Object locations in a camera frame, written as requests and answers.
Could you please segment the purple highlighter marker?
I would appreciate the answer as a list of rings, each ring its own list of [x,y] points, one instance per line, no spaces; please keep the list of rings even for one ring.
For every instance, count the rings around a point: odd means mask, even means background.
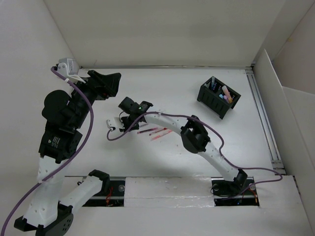
[[[224,95],[229,95],[229,93],[230,93],[227,86],[223,86],[222,91],[223,91]]]

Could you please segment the pink clear gel pen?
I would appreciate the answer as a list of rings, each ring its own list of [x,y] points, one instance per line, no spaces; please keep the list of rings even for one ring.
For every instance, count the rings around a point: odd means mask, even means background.
[[[167,135],[167,134],[169,134],[171,132],[172,132],[172,130],[168,130],[168,131],[166,131],[166,132],[164,132],[162,134],[156,135],[155,137],[151,138],[151,141],[157,140],[157,139],[159,139],[159,138],[161,138],[161,137],[163,137],[163,136],[165,136],[165,135]]]

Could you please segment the blue clear gel pen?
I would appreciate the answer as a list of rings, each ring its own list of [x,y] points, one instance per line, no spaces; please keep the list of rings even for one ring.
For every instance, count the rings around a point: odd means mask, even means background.
[[[211,90],[214,90],[216,84],[216,78],[215,76],[211,77]]]

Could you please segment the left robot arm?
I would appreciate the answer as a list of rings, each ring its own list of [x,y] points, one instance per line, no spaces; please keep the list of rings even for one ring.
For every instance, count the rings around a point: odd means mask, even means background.
[[[46,96],[37,184],[27,212],[14,222],[16,229],[35,231],[38,236],[63,236],[80,207],[92,196],[109,191],[110,176],[93,170],[73,192],[60,197],[67,166],[87,142],[79,129],[87,116],[93,116],[95,101],[117,95],[120,79],[120,73],[103,75],[90,70],[83,81],[75,84],[72,93],[55,90]]]

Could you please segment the orange yellow highlighter marker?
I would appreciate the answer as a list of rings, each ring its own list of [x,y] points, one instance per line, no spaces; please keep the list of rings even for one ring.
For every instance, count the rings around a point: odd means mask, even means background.
[[[229,95],[226,95],[226,99],[229,103],[231,103],[232,101],[234,101],[235,95],[230,92]]]

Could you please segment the dark red clear pen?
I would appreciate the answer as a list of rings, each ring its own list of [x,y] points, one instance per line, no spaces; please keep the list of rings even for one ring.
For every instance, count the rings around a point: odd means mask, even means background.
[[[150,129],[145,129],[145,130],[138,131],[137,134],[148,133],[148,132],[151,132],[151,131],[155,131],[155,130],[157,130],[157,129],[158,129],[158,127],[154,127],[154,128],[150,128]]]

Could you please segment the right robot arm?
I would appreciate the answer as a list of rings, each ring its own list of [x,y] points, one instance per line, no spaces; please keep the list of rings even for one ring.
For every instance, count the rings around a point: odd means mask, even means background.
[[[118,107],[127,114],[121,118],[123,131],[139,128],[140,122],[156,124],[177,133],[183,147],[190,153],[202,156],[223,177],[229,189],[228,196],[234,196],[245,189],[248,175],[240,168],[230,164],[211,142],[211,138],[197,116],[171,115],[153,111],[153,104],[143,101],[140,104],[126,97]]]

